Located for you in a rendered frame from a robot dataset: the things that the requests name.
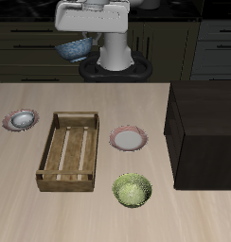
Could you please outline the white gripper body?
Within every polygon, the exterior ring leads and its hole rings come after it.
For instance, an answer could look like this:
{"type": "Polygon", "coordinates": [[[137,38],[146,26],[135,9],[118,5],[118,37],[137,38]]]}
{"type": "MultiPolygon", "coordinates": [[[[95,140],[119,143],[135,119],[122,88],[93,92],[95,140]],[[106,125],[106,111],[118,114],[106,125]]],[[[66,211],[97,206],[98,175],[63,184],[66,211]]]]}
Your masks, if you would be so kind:
{"type": "Polygon", "coordinates": [[[86,1],[60,1],[55,11],[59,31],[125,33],[128,30],[128,1],[89,4],[86,1]]]}

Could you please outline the blue patterned bowl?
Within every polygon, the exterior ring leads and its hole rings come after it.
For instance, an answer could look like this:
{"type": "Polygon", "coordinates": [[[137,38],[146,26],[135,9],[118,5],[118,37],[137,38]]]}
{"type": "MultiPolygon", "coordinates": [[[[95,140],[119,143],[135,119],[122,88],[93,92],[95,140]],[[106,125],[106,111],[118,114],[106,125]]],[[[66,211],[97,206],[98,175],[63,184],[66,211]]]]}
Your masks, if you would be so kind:
{"type": "Polygon", "coordinates": [[[92,38],[85,38],[71,43],[55,46],[55,50],[66,61],[85,60],[92,48],[92,38]]]}

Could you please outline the white bowl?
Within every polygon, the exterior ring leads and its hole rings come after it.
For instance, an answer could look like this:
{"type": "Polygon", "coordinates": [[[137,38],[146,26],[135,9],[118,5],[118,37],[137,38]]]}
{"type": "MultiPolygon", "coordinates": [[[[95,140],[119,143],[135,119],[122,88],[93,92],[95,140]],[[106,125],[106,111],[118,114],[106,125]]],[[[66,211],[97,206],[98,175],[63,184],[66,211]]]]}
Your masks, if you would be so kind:
{"type": "Polygon", "coordinates": [[[20,111],[11,117],[11,123],[14,127],[23,129],[29,127],[35,119],[30,111],[20,111]]]}

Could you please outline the pink-rimmed white plate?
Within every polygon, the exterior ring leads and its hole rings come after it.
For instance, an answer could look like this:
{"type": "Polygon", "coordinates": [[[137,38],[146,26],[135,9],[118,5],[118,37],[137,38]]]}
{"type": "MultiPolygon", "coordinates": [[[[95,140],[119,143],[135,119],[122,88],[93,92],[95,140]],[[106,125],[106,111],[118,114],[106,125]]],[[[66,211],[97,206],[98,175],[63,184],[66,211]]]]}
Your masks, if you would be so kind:
{"type": "Polygon", "coordinates": [[[109,143],[112,147],[125,152],[140,150],[148,143],[148,134],[137,126],[121,126],[111,131],[109,143]]]}
{"type": "Polygon", "coordinates": [[[11,112],[11,113],[7,114],[7,115],[4,117],[4,119],[2,120],[2,127],[3,127],[4,129],[6,129],[7,131],[12,131],[12,132],[25,131],[25,130],[29,130],[29,129],[31,129],[32,127],[34,127],[34,126],[39,122],[39,119],[40,119],[40,116],[39,116],[39,114],[38,114],[36,111],[34,111],[34,110],[30,110],[30,109],[21,109],[21,110],[17,110],[17,111],[14,111],[14,112],[11,112]],[[34,119],[33,123],[32,123],[29,127],[27,127],[27,128],[19,129],[19,128],[14,127],[14,126],[12,125],[12,123],[11,123],[11,117],[12,117],[14,114],[16,114],[16,113],[18,113],[18,112],[20,112],[20,111],[30,111],[30,112],[32,112],[32,113],[34,114],[34,116],[35,116],[35,119],[34,119]]]}

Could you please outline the green bowl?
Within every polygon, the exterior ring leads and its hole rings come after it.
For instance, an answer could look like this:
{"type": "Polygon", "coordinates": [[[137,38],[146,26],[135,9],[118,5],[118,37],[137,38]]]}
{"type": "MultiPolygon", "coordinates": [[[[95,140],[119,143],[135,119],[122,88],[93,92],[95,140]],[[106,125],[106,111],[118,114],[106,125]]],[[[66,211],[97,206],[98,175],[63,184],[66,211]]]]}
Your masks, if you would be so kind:
{"type": "Polygon", "coordinates": [[[126,173],[119,176],[112,186],[115,198],[128,208],[144,205],[152,194],[152,185],[148,179],[137,173],[126,173]]]}

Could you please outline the dark kitchen cupboards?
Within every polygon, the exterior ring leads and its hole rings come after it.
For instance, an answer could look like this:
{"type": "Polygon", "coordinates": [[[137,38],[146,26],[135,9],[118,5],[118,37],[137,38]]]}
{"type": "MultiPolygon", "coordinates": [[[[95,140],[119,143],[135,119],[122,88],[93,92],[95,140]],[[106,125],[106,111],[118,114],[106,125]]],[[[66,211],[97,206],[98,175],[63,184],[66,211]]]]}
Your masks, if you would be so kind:
{"type": "MultiPolygon", "coordinates": [[[[0,0],[0,82],[82,82],[79,64],[55,47],[82,38],[55,29],[59,0],[0,0]]],[[[201,14],[193,0],[131,9],[128,46],[152,64],[149,82],[189,79],[201,14]]]]}

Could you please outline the wooden slat tray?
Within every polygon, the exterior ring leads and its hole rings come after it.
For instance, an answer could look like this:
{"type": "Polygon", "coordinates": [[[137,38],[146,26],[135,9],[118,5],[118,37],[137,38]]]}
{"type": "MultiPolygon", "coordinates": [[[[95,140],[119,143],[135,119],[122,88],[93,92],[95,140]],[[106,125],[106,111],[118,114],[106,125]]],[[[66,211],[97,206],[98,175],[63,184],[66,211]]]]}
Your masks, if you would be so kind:
{"type": "Polygon", "coordinates": [[[36,171],[39,190],[93,192],[98,133],[98,112],[54,112],[36,171]]]}

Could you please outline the grey kitchen drawers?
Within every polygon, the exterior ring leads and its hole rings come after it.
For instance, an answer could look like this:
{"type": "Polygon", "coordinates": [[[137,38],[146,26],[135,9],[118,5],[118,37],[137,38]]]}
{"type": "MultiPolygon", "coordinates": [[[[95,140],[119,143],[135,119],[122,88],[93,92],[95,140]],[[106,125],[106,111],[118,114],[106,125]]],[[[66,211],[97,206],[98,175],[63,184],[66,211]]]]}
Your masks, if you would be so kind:
{"type": "Polygon", "coordinates": [[[231,80],[231,20],[200,24],[191,80],[231,80]]]}

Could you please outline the dark wooden cabinet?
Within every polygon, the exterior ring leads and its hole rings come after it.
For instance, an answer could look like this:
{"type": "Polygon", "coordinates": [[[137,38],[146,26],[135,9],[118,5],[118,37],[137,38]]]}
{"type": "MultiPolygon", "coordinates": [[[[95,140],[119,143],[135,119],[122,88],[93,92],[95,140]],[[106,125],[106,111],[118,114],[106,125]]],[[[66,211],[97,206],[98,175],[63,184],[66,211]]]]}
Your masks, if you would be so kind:
{"type": "Polygon", "coordinates": [[[231,80],[174,80],[164,135],[176,190],[231,190],[231,80]]]}

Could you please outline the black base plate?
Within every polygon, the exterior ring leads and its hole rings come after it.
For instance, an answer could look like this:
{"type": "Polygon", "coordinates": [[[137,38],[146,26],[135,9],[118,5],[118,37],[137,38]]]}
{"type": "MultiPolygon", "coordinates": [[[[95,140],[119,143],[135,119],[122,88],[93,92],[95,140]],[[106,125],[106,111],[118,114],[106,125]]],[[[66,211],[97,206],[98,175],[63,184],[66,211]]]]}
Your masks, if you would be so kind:
{"type": "Polygon", "coordinates": [[[139,51],[132,52],[134,65],[123,71],[109,71],[97,64],[100,54],[92,51],[80,63],[80,75],[87,83],[145,83],[152,74],[152,65],[139,51]]]}

